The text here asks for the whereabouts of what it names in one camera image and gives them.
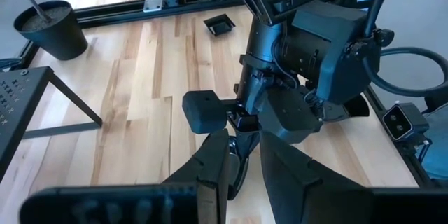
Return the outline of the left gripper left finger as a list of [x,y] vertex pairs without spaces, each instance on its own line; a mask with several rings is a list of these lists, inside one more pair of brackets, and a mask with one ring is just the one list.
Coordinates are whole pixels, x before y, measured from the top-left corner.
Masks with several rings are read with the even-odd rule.
[[199,150],[164,180],[177,184],[165,224],[225,224],[230,169],[229,134],[211,133]]

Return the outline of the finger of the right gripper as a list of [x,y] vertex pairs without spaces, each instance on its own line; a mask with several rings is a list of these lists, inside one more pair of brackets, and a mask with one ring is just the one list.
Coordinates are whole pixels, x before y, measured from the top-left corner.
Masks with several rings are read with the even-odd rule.
[[244,114],[242,112],[229,112],[228,121],[236,134],[244,132]]
[[244,130],[246,132],[255,132],[259,130],[259,122],[257,115],[247,115],[244,118]]

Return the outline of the black perforated metal shelf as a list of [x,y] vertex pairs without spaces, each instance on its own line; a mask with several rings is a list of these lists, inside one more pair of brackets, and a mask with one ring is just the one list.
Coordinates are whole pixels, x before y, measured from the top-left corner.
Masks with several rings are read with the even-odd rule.
[[[92,121],[29,131],[28,125],[48,84]],[[97,130],[102,124],[102,119],[49,66],[0,73],[0,182],[21,140]]]

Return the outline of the blue fabric object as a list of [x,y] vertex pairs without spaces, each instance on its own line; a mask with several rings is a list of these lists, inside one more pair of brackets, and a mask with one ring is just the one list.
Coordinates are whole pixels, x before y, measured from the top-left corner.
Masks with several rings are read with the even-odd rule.
[[422,166],[432,179],[448,181],[448,103],[425,117],[430,125],[425,136],[432,144]]

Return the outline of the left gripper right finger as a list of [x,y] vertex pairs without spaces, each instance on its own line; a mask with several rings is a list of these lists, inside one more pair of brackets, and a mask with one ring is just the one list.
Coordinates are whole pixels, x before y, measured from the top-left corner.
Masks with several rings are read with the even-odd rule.
[[270,132],[260,139],[262,175],[276,224],[369,224],[367,188]]

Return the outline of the green potted plant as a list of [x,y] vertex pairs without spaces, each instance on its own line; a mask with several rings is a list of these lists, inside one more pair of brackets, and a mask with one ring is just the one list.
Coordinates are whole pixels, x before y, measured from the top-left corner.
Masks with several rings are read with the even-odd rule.
[[31,7],[13,22],[16,32],[60,61],[75,59],[86,51],[88,41],[68,1],[28,1]]

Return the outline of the small black square plate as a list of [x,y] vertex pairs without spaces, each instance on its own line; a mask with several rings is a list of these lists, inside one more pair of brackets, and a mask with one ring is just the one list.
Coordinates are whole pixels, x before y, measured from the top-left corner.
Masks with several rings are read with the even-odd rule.
[[204,24],[214,36],[220,36],[222,34],[231,32],[235,27],[234,22],[231,21],[231,19],[226,14],[209,18],[208,20],[204,21]]

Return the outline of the black aluminium rig frame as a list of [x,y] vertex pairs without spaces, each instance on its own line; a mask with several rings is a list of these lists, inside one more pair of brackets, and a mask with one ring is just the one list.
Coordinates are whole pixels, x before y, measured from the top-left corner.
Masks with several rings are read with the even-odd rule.
[[[366,4],[370,3],[372,0],[366,0]],[[357,6],[360,7],[363,4],[355,3],[355,0],[343,0],[346,6]],[[236,6],[243,5],[242,0],[211,0],[210,2],[200,1],[200,0],[185,0],[183,3],[177,3],[177,6],[170,7],[162,7],[162,10],[157,10],[155,12],[144,13],[143,6],[144,0],[131,0],[120,3],[111,3],[102,6],[91,6],[86,8],[75,9],[74,13],[76,14],[79,25],[82,29],[89,29],[95,27],[103,27],[106,25],[118,25],[127,22],[134,21],[142,21],[142,20],[150,20],[153,18],[164,18],[173,15],[182,15],[188,13],[196,13],[202,11],[212,11],[224,8],[232,8]],[[12,70],[23,70],[29,67],[35,58],[39,46],[36,45],[32,41],[28,41],[25,44],[25,47],[20,52],[20,63],[17,66],[13,66]],[[367,89],[367,100],[369,102],[375,102],[374,110],[375,113],[379,116],[379,112],[384,110],[383,104],[379,101],[379,98],[376,96],[376,93],[373,91],[371,87]],[[61,126],[54,127],[48,129],[38,129],[30,132],[26,132],[23,130],[22,139],[25,137],[47,137],[51,134],[44,135],[43,133],[73,133],[75,129],[82,130],[94,130],[99,126],[99,124],[84,123],[81,125],[70,125],[70,126]],[[5,150],[2,150],[0,153],[0,182],[3,180],[5,173],[8,169],[9,164],[13,158],[13,154],[17,150],[19,145],[19,141],[17,140],[15,143],[12,143],[8,140],[7,144],[1,142],[0,147]],[[424,171],[423,166],[421,164],[417,164],[417,157],[410,157],[410,151],[406,153],[404,145],[400,146],[398,150],[400,154],[403,156],[405,164],[408,166],[412,175],[416,179],[416,182],[420,186],[433,186],[433,181],[430,181],[428,174]]]

